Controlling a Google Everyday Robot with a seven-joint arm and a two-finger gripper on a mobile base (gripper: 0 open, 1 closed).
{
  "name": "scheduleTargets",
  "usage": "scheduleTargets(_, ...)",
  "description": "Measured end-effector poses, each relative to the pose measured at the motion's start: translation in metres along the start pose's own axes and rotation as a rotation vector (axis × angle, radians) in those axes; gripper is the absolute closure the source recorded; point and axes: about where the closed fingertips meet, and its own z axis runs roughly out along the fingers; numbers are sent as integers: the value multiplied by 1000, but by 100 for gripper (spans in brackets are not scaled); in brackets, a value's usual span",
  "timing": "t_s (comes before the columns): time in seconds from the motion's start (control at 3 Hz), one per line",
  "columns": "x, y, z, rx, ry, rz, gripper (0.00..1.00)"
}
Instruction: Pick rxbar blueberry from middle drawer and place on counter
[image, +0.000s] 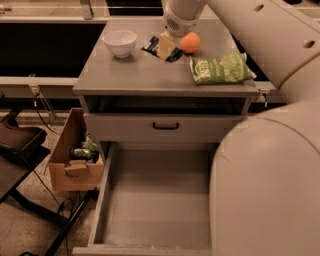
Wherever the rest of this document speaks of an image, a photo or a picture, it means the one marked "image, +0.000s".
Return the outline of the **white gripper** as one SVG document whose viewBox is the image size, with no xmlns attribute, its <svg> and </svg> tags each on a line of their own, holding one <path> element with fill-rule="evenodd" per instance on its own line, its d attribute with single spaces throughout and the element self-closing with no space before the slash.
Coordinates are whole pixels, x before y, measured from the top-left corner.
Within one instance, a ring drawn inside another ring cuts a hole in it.
<svg viewBox="0 0 320 256">
<path fill-rule="evenodd" d="M 167 31 L 159 36 L 157 56 L 166 60 L 175 47 L 175 37 L 183 37 L 196 25 L 199 19 L 199 3 L 166 3 L 162 22 Z"/>
</svg>

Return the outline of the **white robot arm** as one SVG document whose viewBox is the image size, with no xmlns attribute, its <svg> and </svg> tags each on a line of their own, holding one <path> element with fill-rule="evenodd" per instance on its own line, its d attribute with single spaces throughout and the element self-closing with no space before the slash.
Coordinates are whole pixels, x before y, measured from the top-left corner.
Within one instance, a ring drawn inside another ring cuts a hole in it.
<svg viewBox="0 0 320 256">
<path fill-rule="evenodd" d="M 319 25 L 284 0 L 167 0 L 180 25 L 209 6 L 287 103 L 235 126 L 213 160 L 213 256 L 320 256 Z"/>
</svg>

